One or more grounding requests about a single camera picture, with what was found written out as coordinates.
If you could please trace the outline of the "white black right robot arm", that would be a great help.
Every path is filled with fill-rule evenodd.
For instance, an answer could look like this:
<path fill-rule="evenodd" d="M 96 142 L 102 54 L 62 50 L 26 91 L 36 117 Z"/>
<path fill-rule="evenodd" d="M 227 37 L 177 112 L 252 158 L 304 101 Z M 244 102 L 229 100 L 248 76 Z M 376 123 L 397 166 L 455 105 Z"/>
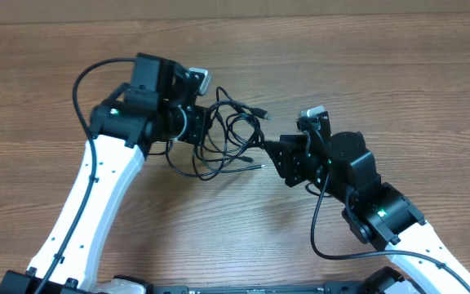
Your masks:
<path fill-rule="evenodd" d="M 470 273 L 446 248 L 424 214 L 399 190 L 382 181 L 374 155 L 359 132 L 333 136 L 310 131 L 267 140 L 263 148 L 279 176 L 293 187 L 304 181 L 343 205 L 350 230 L 372 252 L 329 255 L 332 261 L 386 256 L 426 293 L 470 293 Z"/>

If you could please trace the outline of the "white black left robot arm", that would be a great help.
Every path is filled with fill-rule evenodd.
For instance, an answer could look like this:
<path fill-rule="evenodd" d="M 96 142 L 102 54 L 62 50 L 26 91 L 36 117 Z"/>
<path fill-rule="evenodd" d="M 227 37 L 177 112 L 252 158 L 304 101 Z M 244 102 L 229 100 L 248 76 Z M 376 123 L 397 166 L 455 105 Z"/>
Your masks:
<path fill-rule="evenodd" d="M 151 283 L 116 275 L 98 283 L 104 244 L 131 182 L 155 142 L 196 144 L 195 102 L 211 75 L 158 56 L 131 59 L 131 80 L 82 121 L 87 141 L 78 176 L 48 239 L 25 273 L 7 271 L 1 293 L 150 293 Z"/>

